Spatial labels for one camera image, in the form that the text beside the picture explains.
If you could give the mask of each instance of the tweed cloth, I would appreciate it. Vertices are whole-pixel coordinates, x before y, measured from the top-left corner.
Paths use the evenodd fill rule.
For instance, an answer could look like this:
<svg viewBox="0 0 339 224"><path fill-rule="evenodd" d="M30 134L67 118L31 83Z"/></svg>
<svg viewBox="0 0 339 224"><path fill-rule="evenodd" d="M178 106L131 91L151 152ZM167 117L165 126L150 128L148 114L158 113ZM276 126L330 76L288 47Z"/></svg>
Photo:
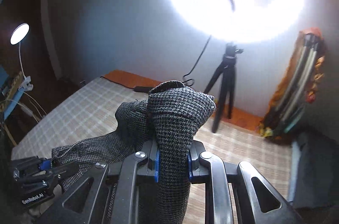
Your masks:
<svg viewBox="0 0 339 224"><path fill-rule="evenodd" d="M57 165L79 162L79 172L63 180L62 186L68 189L97 161L122 161L155 136L160 150L160 179L152 191L156 196L141 194L141 198L147 198L148 206L150 200L155 200L156 211L150 215L141 210L144 215L141 223L182 223L190 187L189 147L214 109L212 96L195 92L178 81L152 89L148 101L122 103L115 114L116 131L52 149L53 162Z"/></svg>

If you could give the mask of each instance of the tripod stand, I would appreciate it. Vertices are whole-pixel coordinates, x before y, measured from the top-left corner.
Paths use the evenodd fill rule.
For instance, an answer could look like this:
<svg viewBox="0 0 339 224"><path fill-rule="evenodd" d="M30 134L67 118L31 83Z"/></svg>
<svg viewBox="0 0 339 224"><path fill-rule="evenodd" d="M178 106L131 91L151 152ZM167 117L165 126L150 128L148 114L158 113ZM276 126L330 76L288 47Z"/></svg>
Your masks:
<svg viewBox="0 0 339 224"><path fill-rule="evenodd" d="M228 102L228 118L232 118L232 109L233 109L233 101L234 101L234 87L235 87L235 64L237 61L236 54L243 53L243 49L237 49L235 45L232 43L228 43L226 45L226 51L223 56L221 64L215 70L210 82L206 86L204 91L205 94L210 92L211 88L222 74L222 83L219 94L219 100L217 105L217 111L215 114L212 132L216 133L219 122L221 120L221 116L224 111L225 102L227 94L229 93L229 102Z"/></svg>

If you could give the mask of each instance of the silver bolt head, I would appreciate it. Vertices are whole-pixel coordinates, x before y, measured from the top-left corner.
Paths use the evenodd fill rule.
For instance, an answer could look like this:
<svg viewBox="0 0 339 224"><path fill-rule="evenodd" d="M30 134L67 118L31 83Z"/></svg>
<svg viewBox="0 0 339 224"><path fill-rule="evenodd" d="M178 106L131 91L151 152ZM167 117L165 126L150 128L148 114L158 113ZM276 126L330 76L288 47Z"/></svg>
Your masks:
<svg viewBox="0 0 339 224"><path fill-rule="evenodd" d="M135 153L135 157L137 158L144 158L146 156L146 153L144 153L143 151L137 151Z"/></svg>
<svg viewBox="0 0 339 224"><path fill-rule="evenodd" d="M204 159L209 159L209 158L211 158L211 157L213 156L213 154L210 153L210 152L208 152L208 151L203 151L203 152L200 154L200 156L201 156L202 158L204 158Z"/></svg>
<svg viewBox="0 0 339 224"><path fill-rule="evenodd" d="M104 162L96 162L95 163L95 167L98 168L98 169L102 169L106 166L106 163Z"/></svg>
<svg viewBox="0 0 339 224"><path fill-rule="evenodd" d="M20 173L19 171L16 169L14 172L13 172L13 178L19 178L20 176Z"/></svg>

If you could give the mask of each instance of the black metal bracket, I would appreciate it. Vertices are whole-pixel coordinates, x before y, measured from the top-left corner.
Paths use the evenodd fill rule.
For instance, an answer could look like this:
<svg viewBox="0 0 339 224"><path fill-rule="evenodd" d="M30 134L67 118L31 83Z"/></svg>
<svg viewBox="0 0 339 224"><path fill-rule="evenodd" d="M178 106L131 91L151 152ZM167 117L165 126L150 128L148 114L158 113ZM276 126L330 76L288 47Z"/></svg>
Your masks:
<svg viewBox="0 0 339 224"><path fill-rule="evenodd" d="M70 162L55 168L51 159L28 157L11 161L10 173L14 179L16 195L21 198L21 206L30 208L54 197L53 190L61 179L79 171L79 164Z"/></svg>
<svg viewBox="0 0 339 224"><path fill-rule="evenodd" d="M156 183L159 176L156 141L123 162L96 163L38 219L37 224L107 223L112 188L116 190L110 223L137 224L139 185ZM232 185L238 223L299 224L299 215L272 185L249 163L222 161L193 141L188 154L191 183L206 185L206 224L233 224L229 185Z"/></svg>

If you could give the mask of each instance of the white lamp head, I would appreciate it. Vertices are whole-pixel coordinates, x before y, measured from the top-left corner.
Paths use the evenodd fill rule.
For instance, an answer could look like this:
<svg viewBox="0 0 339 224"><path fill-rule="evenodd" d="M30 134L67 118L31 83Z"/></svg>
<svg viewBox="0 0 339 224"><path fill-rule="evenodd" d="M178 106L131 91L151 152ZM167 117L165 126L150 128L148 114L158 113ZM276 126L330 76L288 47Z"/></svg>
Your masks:
<svg viewBox="0 0 339 224"><path fill-rule="evenodd" d="M11 36L11 44L20 42L27 35L28 31L29 25L27 23L20 24Z"/></svg>

